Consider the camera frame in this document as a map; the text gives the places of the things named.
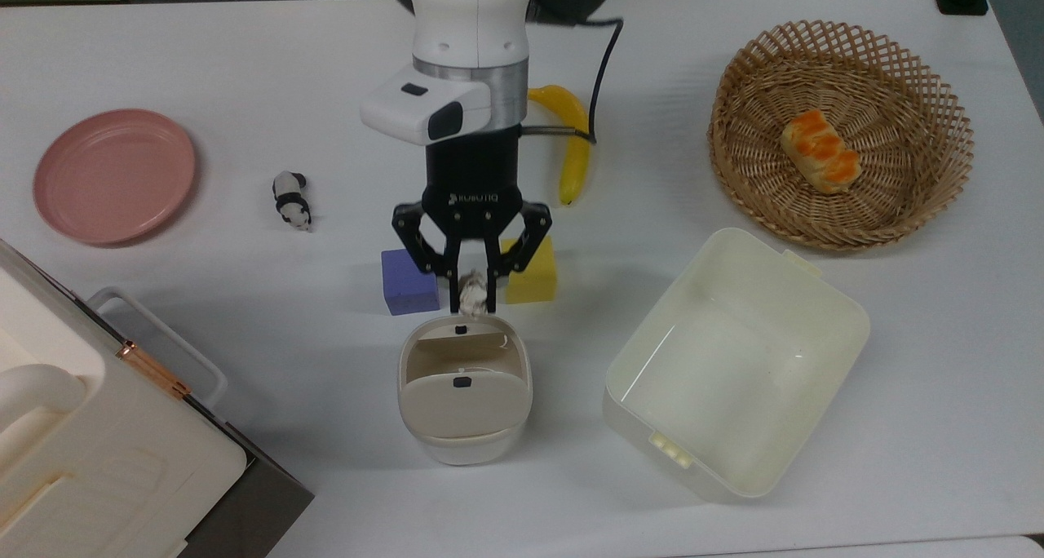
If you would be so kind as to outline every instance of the yellow block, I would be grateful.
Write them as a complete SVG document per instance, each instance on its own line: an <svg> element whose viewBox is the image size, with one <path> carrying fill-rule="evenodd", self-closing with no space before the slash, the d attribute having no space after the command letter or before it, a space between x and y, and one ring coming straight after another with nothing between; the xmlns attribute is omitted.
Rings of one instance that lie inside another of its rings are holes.
<svg viewBox="0 0 1044 558"><path fill-rule="evenodd" d="M500 250L509 250L516 241L501 240ZM526 270L522 273L512 273L507 278L504 302L515 304L553 301L554 290L557 287L559 272L554 268L554 247L551 246L551 236L545 236Z"/></svg>

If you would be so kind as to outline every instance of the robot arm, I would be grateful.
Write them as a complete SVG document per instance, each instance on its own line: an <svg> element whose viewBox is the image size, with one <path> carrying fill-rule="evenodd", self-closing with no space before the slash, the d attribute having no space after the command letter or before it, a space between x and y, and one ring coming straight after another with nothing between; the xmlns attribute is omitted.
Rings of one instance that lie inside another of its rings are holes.
<svg viewBox="0 0 1044 558"><path fill-rule="evenodd" d="M525 22L575 24L604 0L400 0L417 17L413 62L362 101L363 123L428 145L525 118Z"/></svg>
<svg viewBox="0 0 1044 558"><path fill-rule="evenodd" d="M422 200L398 206L393 227L418 269L449 280L452 312L459 309L460 243L483 242L493 312L496 279L524 271L551 227L547 206L524 201L517 183L528 92L525 22L576 23L603 0L400 1L417 16L413 61L360 110L366 125L426 147ZM569 2L578 4L566 11ZM500 234L520 214L525 231L501 253ZM421 235L423 215L446 236L442 254Z"/></svg>

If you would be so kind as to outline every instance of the copper hinge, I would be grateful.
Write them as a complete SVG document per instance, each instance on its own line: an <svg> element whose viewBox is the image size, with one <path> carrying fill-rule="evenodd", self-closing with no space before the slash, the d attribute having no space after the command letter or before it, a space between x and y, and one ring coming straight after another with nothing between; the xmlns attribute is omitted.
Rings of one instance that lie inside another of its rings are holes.
<svg viewBox="0 0 1044 558"><path fill-rule="evenodd" d="M130 368L141 372L146 379L179 401L192 392L188 385L179 380L172 372L129 340L116 352L116 357L130 365Z"/></svg>

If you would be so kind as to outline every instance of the black button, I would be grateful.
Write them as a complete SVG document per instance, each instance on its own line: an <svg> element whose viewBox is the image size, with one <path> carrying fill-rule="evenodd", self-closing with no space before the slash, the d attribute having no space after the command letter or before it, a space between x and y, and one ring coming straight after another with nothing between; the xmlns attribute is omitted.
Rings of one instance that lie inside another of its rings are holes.
<svg viewBox="0 0 1044 558"><path fill-rule="evenodd" d="M464 107L459 101L447 103L428 119L428 138L438 140L453 136L461 126L464 126Z"/></svg>
<svg viewBox="0 0 1044 558"><path fill-rule="evenodd" d="M428 93L427 89L421 87L420 85L413 85L413 83L407 83L402 86L402 91L403 93L409 93L410 95L417 95L418 97Z"/></svg>

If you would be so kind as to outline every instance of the blue cube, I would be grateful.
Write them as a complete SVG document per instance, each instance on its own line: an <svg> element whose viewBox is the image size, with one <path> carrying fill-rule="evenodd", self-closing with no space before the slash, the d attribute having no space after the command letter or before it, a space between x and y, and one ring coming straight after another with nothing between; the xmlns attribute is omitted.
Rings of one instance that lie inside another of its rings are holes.
<svg viewBox="0 0 1044 558"><path fill-rule="evenodd" d="M381 252L381 273L384 277L384 302L393 316L442 308L435 276L418 270L405 249Z"/></svg>

